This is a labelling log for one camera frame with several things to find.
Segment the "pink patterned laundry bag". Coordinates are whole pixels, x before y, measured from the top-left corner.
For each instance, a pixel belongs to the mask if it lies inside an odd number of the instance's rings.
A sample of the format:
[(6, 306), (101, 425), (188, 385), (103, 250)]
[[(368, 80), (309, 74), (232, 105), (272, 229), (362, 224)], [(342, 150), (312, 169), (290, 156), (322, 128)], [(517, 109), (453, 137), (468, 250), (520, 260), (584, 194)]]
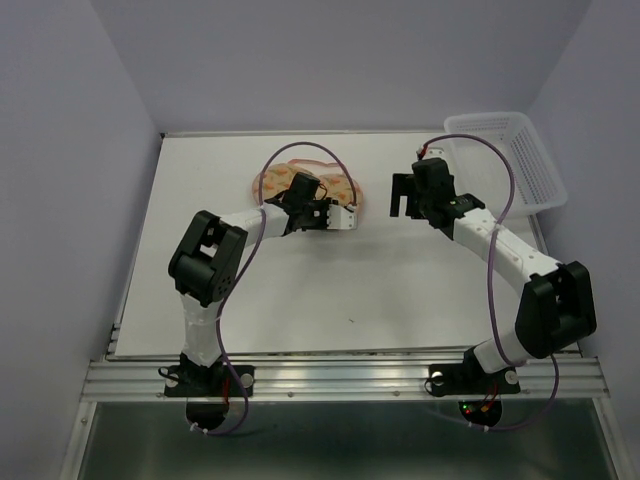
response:
[(342, 206), (353, 205), (353, 185), (356, 191), (356, 211), (362, 209), (364, 198), (360, 185), (356, 180), (353, 180), (351, 185), (346, 174), (334, 161), (294, 158), (288, 162), (272, 163), (264, 174), (263, 199), (271, 199), (287, 190), (298, 172), (311, 174), (320, 180), (321, 186), (316, 192), (317, 199), (328, 197), (337, 200)]

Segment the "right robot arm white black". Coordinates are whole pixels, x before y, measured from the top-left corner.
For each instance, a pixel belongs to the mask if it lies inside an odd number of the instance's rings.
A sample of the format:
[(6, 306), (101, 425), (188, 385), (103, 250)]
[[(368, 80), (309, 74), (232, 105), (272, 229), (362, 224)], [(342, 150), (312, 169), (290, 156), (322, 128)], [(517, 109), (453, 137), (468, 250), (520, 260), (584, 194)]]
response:
[(492, 328), (490, 339), (468, 349), (458, 364), (432, 365), (431, 395), (480, 394), (492, 387), (516, 393), (505, 376), (530, 359), (544, 359), (592, 335), (597, 328), (590, 274), (577, 261), (563, 264), (536, 250), (471, 194), (459, 195), (447, 163), (430, 158), (409, 174), (392, 177), (390, 214), (425, 220), (484, 260), (519, 294), (511, 326)]

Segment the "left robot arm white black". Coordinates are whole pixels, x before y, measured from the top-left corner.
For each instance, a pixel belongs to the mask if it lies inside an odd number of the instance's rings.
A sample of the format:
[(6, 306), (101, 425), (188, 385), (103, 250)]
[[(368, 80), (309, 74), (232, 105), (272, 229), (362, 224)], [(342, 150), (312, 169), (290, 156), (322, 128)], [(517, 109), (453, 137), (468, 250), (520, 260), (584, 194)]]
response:
[(196, 213), (168, 266), (179, 294), (185, 325), (179, 363), (158, 370), (168, 397), (222, 394), (231, 377), (221, 346), (221, 313), (262, 241), (298, 230), (327, 230), (335, 225), (340, 205), (318, 199), (320, 181), (297, 173), (289, 188), (262, 205), (223, 216)]

